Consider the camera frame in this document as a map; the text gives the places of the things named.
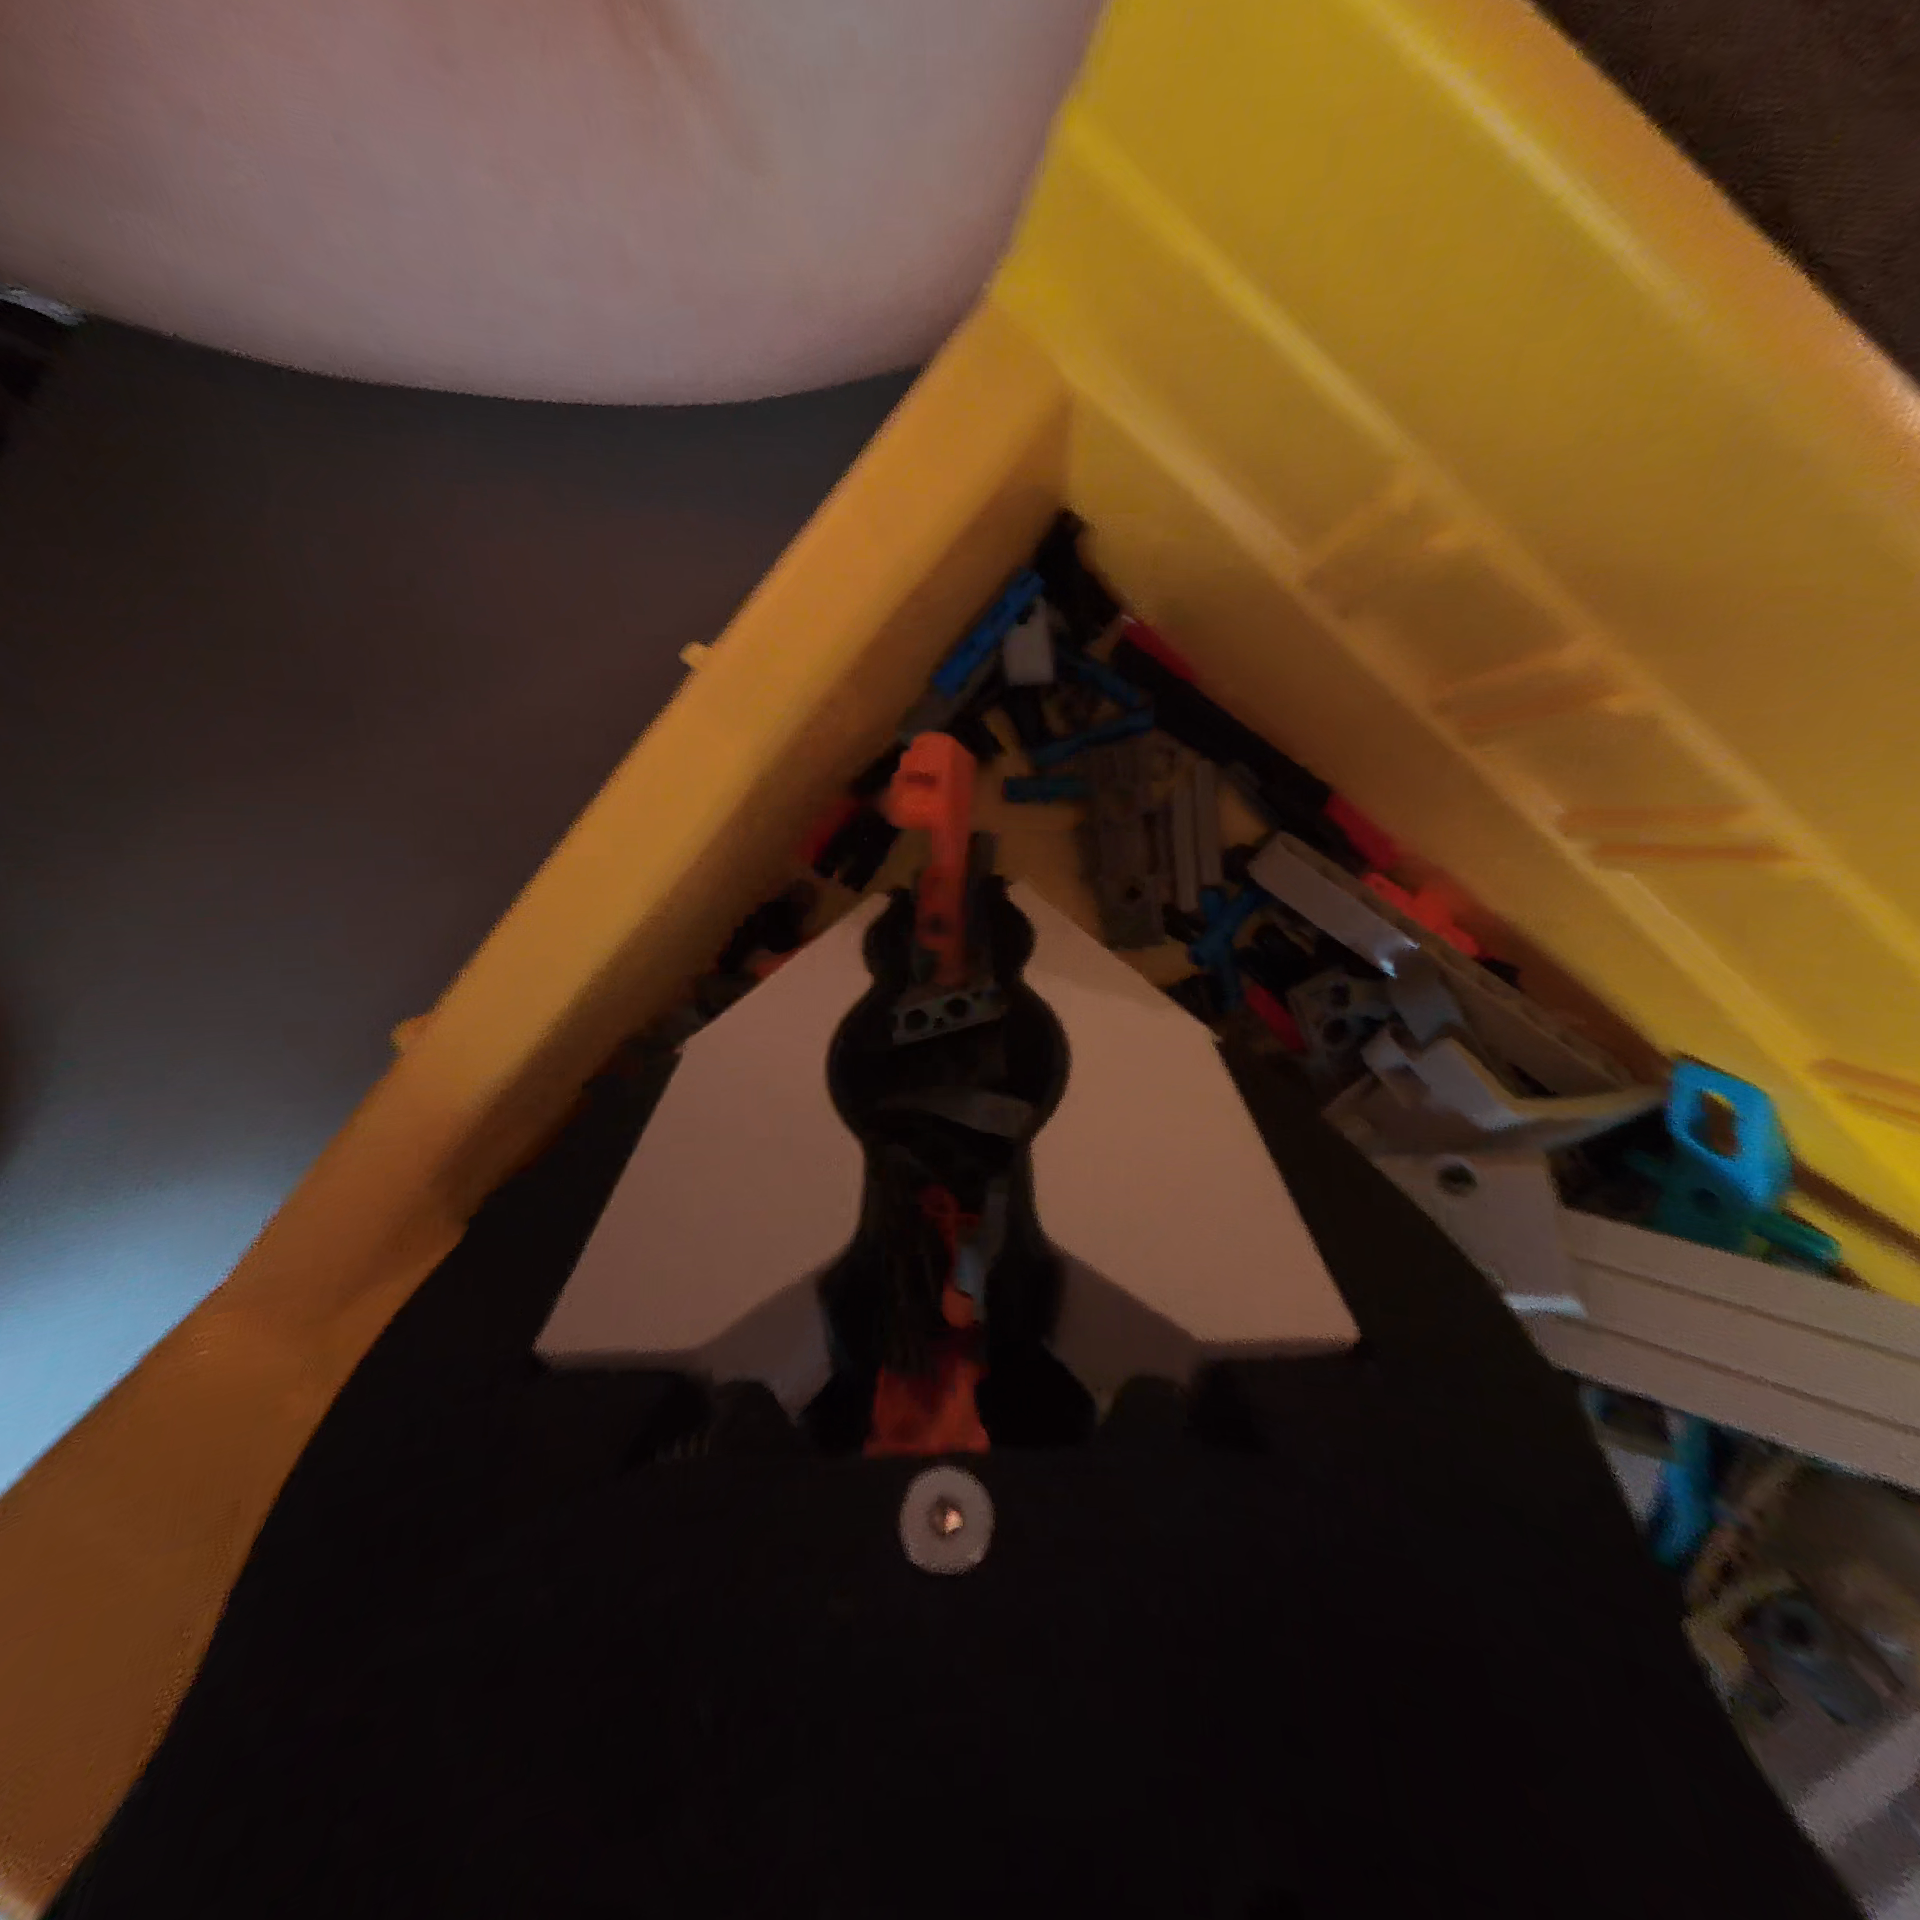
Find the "grey desk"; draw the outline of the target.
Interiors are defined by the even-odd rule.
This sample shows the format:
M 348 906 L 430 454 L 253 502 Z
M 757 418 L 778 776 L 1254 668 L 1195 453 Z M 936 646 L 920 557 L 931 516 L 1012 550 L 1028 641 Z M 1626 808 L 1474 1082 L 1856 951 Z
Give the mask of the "grey desk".
M 481 399 L 17 319 L 5 1488 L 227 1279 L 913 378 Z

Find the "orange brick piece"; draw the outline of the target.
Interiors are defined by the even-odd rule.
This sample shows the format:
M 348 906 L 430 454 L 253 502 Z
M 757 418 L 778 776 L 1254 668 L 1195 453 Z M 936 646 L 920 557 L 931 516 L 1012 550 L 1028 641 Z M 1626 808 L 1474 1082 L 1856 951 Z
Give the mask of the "orange brick piece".
M 907 991 L 901 1012 L 945 1015 L 974 990 L 976 935 L 969 932 L 969 862 L 976 760 L 949 734 L 920 734 L 890 781 L 883 814 L 929 836 L 915 884 L 907 938 Z M 986 1176 L 968 1160 L 952 1122 L 933 1110 L 885 1110 L 896 1132 L 883 1141 L 883 1200 L 890 1239 L 885 1271 L 892 1319 L 872 1399 L 867 1456 L 979 1453 L 989 1447 L 976 1392 L 988 1373 Z

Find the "person's left forearm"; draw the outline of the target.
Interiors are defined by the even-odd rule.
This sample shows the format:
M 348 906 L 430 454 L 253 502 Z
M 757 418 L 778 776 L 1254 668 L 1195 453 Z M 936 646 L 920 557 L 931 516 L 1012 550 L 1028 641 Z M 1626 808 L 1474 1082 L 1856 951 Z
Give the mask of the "person's left forearm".
M 732 402 L 916 365 L 1091 1 L 5 1 L 5 281 L 277 367 Z

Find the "yellow plastic bin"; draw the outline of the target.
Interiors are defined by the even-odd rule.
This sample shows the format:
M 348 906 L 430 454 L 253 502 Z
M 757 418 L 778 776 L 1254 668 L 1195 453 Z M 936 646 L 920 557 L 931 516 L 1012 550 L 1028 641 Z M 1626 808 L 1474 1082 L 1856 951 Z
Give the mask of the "yellow plastic bin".
M 1058 506 L 1217 694 L 1915 1230 L 1913 384 L 1525 4 L 1118 4 L 981 309 L 5 1497 L 5 1914 L 353 1365 Z

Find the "pile of toy brick pieces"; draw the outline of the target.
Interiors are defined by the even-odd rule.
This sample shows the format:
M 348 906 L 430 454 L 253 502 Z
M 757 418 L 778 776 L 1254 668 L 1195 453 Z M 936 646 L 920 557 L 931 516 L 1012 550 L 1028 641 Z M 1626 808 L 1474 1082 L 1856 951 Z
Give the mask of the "pile of toy brick pieces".
M 1915 1914 L 1915 1309 L 1858 1288 L 1777 1101 L 1632 1065 L 1212 700 L 1061 512 L 801 864 L 872 890 L 926 732 L 1072 838 L 1094 935 L 1293 1069 L 1577 1392 L 1712 1690 L 1872 1914 Z

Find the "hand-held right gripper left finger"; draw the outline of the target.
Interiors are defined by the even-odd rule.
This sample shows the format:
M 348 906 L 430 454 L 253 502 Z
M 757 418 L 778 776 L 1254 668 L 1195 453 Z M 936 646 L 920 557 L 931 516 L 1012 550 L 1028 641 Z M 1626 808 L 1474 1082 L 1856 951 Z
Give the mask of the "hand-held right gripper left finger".
M 541 1362 L 755 1380 L 794 1417 L 828 1384 L 821 1279 L 867 1176 L 828 1049 L 874 982 L 883 910 L 857 903 L 684 1045 L 536 1337 Z

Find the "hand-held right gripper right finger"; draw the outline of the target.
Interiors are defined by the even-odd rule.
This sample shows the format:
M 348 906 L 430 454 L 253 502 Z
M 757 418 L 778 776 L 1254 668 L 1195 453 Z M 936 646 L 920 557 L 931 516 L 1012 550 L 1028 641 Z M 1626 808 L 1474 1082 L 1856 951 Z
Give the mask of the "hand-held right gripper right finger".
M 1091 1423 L 1150 1375 L 1349 1353 L 1360 1332 L 1212 1033 L 1040 893 L 976 889 L 998 1020 L 961 1122 L 982 1271 L 986 1423 Z

